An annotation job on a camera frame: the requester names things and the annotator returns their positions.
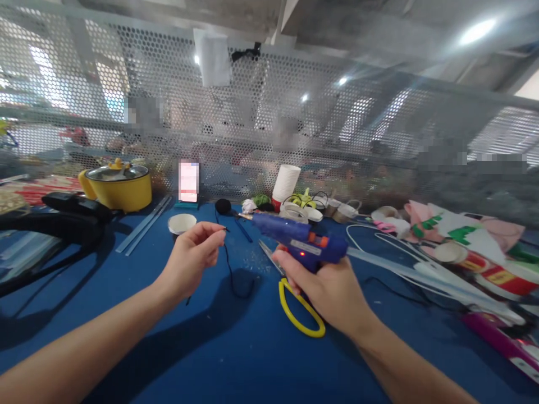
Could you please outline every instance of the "ceiling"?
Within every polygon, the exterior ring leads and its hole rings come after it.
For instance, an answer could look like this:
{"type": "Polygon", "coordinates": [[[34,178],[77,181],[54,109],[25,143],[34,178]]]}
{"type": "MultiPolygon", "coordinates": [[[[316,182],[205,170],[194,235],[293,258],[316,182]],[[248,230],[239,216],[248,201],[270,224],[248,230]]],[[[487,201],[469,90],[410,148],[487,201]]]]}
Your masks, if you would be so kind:
{"type": "Polygon", "coordinates": [[[511,94],[525,86],[538,67],[536,0],[51,1],[511,94]],[[459,45],[467,29],[490,19],[496,21],[491,32],[459,45]]]}

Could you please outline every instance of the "pot lid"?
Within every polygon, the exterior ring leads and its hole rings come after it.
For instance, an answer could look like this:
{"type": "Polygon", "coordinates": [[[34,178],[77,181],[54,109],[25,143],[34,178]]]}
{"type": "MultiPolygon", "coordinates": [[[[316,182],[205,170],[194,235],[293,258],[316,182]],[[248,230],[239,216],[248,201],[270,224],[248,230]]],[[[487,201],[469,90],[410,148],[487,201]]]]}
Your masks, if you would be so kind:
{"type": "Polygon", "coordinates": [[[107,166],[86,171],[86,176],[97,181],[124,181],[142,177],[147,173],[148,169],[146,167],[131,163],[124,164],[120,158],[117,158],[114,164],[109,163],[107,166]]]}

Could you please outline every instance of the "scissor blade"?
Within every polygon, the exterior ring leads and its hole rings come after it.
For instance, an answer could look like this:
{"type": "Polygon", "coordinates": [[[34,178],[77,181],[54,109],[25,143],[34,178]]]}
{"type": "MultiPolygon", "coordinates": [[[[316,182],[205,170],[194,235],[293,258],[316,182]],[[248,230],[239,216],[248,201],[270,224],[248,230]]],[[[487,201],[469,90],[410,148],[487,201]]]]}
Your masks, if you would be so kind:
{"type": "Polygon", "coordinates": [[[260,247],[262,248],[262,250],[266,253],[266,256],[269,258],[269,260],[275,266],[275,268],[277,268],[277,270],[279,271],[281,276],[284,277],[285,272],[282,270],[281,266],[279,264],[277,264],[275,261],[273,261],[273,258],[271,258],[272,251],[269,249],[269,247],[262,240],[258,240],[258,243],[260,244],[260,247]]]}

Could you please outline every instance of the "ceiling light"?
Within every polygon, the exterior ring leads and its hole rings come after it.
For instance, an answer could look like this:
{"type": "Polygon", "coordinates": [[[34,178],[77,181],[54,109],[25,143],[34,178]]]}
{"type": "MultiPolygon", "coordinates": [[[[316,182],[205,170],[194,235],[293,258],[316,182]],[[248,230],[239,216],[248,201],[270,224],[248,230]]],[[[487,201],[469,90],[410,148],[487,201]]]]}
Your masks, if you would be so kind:
{"type": "Polygon", "coordinates": [[[483,38],[486,34],[494,28],[496,25],[496,20],[486,20],[475,24],[470,29],[468,29],[464,35],[460,38],[461,45],[468,45],[469,43],[475,42],[478,39],[483,38]]]}

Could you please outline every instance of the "yellow pot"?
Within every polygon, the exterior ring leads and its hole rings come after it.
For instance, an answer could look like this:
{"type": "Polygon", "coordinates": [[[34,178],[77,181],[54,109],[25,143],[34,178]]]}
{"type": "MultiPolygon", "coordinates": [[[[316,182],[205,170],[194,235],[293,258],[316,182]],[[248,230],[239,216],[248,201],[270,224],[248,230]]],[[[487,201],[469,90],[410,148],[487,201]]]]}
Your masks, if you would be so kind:
{"type": "Polygon", "coordinates": [[[98,199],[106,207],[137,212],[152,201],[152,183],[149,170],[138,164],[126,163],[117,158],[114,164],[85,170],[79,174],[79,182],[88,199],[98,199]]]}

